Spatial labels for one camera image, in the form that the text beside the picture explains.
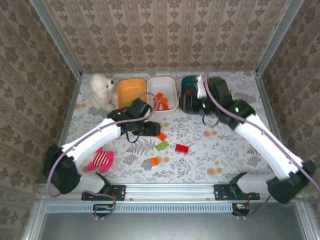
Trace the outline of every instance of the patterned wallpaper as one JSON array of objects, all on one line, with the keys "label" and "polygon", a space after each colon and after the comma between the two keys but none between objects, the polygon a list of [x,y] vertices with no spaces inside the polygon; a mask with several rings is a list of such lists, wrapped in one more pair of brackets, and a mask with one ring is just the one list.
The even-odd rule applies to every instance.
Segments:
[{"label": "patterned wallpaper", "polygon": [[0,1],[0,239],[19,239],[75,78],[28,0]]},{"label": "patterned wallpaper", "polygon": [[45,0],[82,72],[255,68],[289,0]]},{"label": "patterned wallpaper", "polygon": [[[263,80],[283,140],[320,167],[320,1],[305,0]],[[320,183],[320,171],[316,174]]]}]

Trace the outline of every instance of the cable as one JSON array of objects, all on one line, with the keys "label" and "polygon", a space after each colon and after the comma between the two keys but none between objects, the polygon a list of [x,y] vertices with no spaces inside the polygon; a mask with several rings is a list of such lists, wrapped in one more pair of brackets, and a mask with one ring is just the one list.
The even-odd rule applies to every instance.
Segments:
[{"label": "cable", "polygon": [[131,143],[131,144],[134,144],[134,143],[135,143],[136,141],[138,141],[138,139],[139,139],[139,135],[138,135],[138,136],[136,136],[136,139],[135,139],[134,141],[130,141],[130,140],[129,140],[129,134],[128,134],[127,131],[125,132],[125,135],[126,135],[127,141],[128,141],[129,143]]},{"label": "cable", "polygon": [[[150,93],[150,92],[144,92],[142,93],[138,98],[141,98],[142,96],[144,95],[151,95],[152,97],[155,98],[155,109],[157,109],[158,107],[158,104],[159,104],[159,101],[156,97],[156,95],[154,95],[153,93]],[[83,138],[81,138],[78,142],[76,142],[74,145],[72,145],[70,148],[68,148],[66,151],[64,151],[58,158],[57,160],[54,162],[51,170],[50,170],[50,173],[48,175],[48,180],[46,181],[46,191],[48,193],[48,195],[51,197],[51,198],[56,198],[58,196],[60,196],[60,193],[54,195],[52,194],[51,192],[51,179],[52,179],[52,176],[54,174],[54,171],[57,167],[57,165],[59,164],[59,162],[61,161],[61,159],[64,158],[65,155],[67,155],[67,153],[69,153],[70,151],[72,150],[75,150],[76,147],[81,144],[83,141],[85,141],[86,139],[88,139],[89,137],[91,137],[92,135],[96,134],[97,132],[99,132],[100,130],[102,129],[105,129],[107,127],[110,127],[112,125],[116,125],[116,124],[125,124],[125,123],[134,123],[134,122],[139,122],[139,121],[143,121],[143,120],[146,120],[148,118],[150,118],[153,114],[154,114],[155,110],[151,107],[151,111],[150,111],[150,114],[149,115],[146,115],[146,116],[143,116],[143,117],[139,117],[139,118],[135,118],[135,119],[130,119],[130,120],[121,120],[121,121],[114,121],[114,122],[111,122],[111,123],[108,123],[106,125],[103,125],[102,127],[94,130],[93,132],[89,133],[88,135],[84,136]]]},{"label": "cable", "polygon": [[218,121],[215,122],[214,126],[217,126],[219,122],[220,122],[220,119],[218,119]]},{"label": "cable", "polygon": [[318,199],[316,201],[314,200],[310,200],[308,198],[301,198],[301,197],[296,197],[295,199],[302,201],[302,202],[308,202],[311,204],[316,204],[318,202],[320,202],[320,186],[317,184],[317,182],[299,165],[297,164],[293,158],[286,152],[286,150],[284,150],[263,128],[261,128],[260,126],[258,126],[257,124],[246,120],[245,118],[238,116],[230,111],[228,111],[227,109],[225,109],[223,106],[221,106],[217,100],[212,96],[210,89],[209,89],[209,85],[208,85],[208,72],[209,72],[210,68],[208,67],[204,73],[204,86],[205,86],[205,90],[208,94],[208,96],[210,97],[211,101],[218,107],[218,109],[220,109],[222,112],[224,112],[225,114],[229,115],[230,117],[239,120],[242,123],[248,123],[250,125],[252,125],[253,127],[257,128],[258,130],[261,131],[262,134],[266,135],[267,138],[286,156],[286,158],[292,162],[292,164],[299,169],[300,172],[302,172],[302,174],[315,186],[317,192],[318,192]]},{"label": "cable", "polygon": [[253,217],[254,215],[256,215],[257,213],[259,213],[264,207],[265,205],[268,203],[268,201],[270,200],[271,198],[271,195],[269,195],[267,197],[267,199],[264,201],[264,203],[258,208],[258,210],[256,210],[255,212],[253,213],[250,213],[249,215],[247,216],[243,216],[243,214],[241,214],[240,212],[236,211],[236,210],[233,210],[234,213],[238,214],[239,216],[243,217],[243,219],[246,219],[246,218],[251,218]]},{"label": "cable", "polygon": [[[110,212],[109,212],[107,215],[103,216],[104,218],[109,217],[109,216],[113,213],[113,211],[116,209],[117,201],[116,201],[116,198],[115,198],[115,197],[113,197],[113,196],[111,196],[111,195],[108,195],[108,194],[94,193],[94,192],[92,192],[92,191],[84,191],[84,192],[86,192],[86,193],[88,193],[88,194],[91,194],[91,195],[94,195],[94,196],[98,196],[98,197],[107,197],[107,198],[110,198],[110,199],[113,200],[112,208],[111,208]],[[95,206],[93,215],[94,215],[96,218],[98,217],[98,216],[97,216],[97,210],[98,210],[100,207],[104,207],[104,206],[105,206],[105,205],[96,205],[96,206]]]},{"label": "cable", "polygon": [[246,204],[248,204],[248,205],[249,205],[249,208],[250,208],[250,195],[249,195],[249,194],[248,194],[248,201],[247,201]]}]

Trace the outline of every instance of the green block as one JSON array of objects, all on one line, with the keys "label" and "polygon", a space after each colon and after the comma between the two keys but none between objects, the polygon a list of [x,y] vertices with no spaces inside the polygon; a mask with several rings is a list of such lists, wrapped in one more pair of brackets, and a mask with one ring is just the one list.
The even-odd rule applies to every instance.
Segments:
[{"label": "green block", "polygon": [[155,146],[155,148],[158,150],[158,152],[160,152],[163,149],[166,149],[167,147],[169,147],[169,143],[167,141],[164,141],[164,142],[158,144],[157,146]]}]

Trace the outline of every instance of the metal frame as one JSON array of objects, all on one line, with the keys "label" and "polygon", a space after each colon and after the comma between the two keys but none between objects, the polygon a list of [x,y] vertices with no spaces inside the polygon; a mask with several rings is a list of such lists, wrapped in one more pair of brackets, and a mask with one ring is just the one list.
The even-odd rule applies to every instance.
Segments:
[{"label": "metal frame", "polygon": [[[125,71],[83,71],[84,75],[92,75],[92,74],[149,74],[150,76],[154,74],[162,74],[162,73],[199,73],[204,74],[206,68],[203,69],[167,69],[167,70],[125,70]],[[242,68],[242,69],[234,69],[234,68],[215,68],[211,69],[210,72],[251,72],[255,71],[254,68]]]},{"label": "metal frame", "polygon": [[69,108],[68,108],[68,111],[66,112],[66,116],[64,119],[63,128],[62,128],[61,135],[59,138],[58,146],[62,146],[66,143],[71,120],[72,120],[72,116],[74,114],[78,95],[80,92],[81,83],[82,83],[82,78],[77,79],[75,82],[75,86],[74,86],[74,90],[73,90],[72,97],[70,100]]},{"label": "metal frame", "polygon": [[272,110],[272,106],[271,106],[271,103],[270,103],[270,100],[269,100],[269,97],[267,94],[267,90],[266,90],[264,81],[263,81],[261,75],[259,75],[259,74],[255,74],[254,78],[255,78],[255,82],[258,87],[259,93],[260,93],[261,101],[263,104],[266,118],[269,123],[270,131],[274,134],[274,136],[277,139],[279,139],[279,141],[281,143],[283,143],[283,139],[281,137],[281,134],[280,134],[280,131],[279,131],[279,128],[277,125],[274,111]]},{"label": "metal frame", "polygon": [[52,19],[50,12],[46,8],[43,0],[30,0],[35,11],[38,13],[41,21],[43,22],[46,30],[51,35],[55,45],[58,47],[60,53],[62,54],[65,62],[68,64],[70,70],[72,71],[75,79],[79,80],[81,77],[80,68],[74,59],[74,56],[69,51],[69,48],[59,30],[56,27],[54,20]]},{"label": "metal frame", "polygon": [[[45,209],[46,214],[92,214],[96,203],[48,203]],[[114,208],[114,213],[118,214],[212,214],[212,213],[232,213],[232,203],[131,203],[131,202],[119,202]],[[96,213],[106,213],[104,210],[97,209]]]},{"label": "metal frame", "polygon": [[[122,203],[125,205],[136,204],[194,204],[196,205],[216,205],[226,203],[245,203],[244,201],[216,201],[214,197],[214,187],[216,183],[153,183],[153,184],[123,184],[126,185],[126,197]],[[253,203],[263,203],[267,195],[260,195],[260,200],[252,201]],[[276,203],[277,201],[271,198],[270,202]],[[316,223],[315,216],[309,204],[304,202],[295,201],[299,217],[302,223],[304,233],[307,240],[319,240],[320,232]],[[46,214],[47,206],[50,204],[110,204],[112,201],[81,201],[81,192],[69,193],[61,195],[57,198],[50,198],[47,195],[45,184],[41,184],[33,207],[31,217],[25,232],[23,240],[37,240],[43,225]]]},{"label": "metal frame", "polygon": [[258,75],[262,73],[267,68],[272,56],[275,54],[280,42],[284,38],[289,26],[297,15],[304,0],[291,0],[276,27],[273,36],[271,37],[268,45],[266,46],[260,61],[258,62],[256,69]]}]

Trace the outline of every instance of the orange bowl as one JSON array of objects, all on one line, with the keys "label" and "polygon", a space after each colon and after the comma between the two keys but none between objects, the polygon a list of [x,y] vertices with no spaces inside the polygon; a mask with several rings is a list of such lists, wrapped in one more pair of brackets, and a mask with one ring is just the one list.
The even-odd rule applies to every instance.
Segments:
[{"label": "orange bowl", "polygon": [[[122,80],[117,86],[118,108],[124,108],[126,103],[131,103],[145,92],[147,92],[147,87],[142,78]],[[143,95],[141,99],[146,103],[148,102],[147,95]]]}]

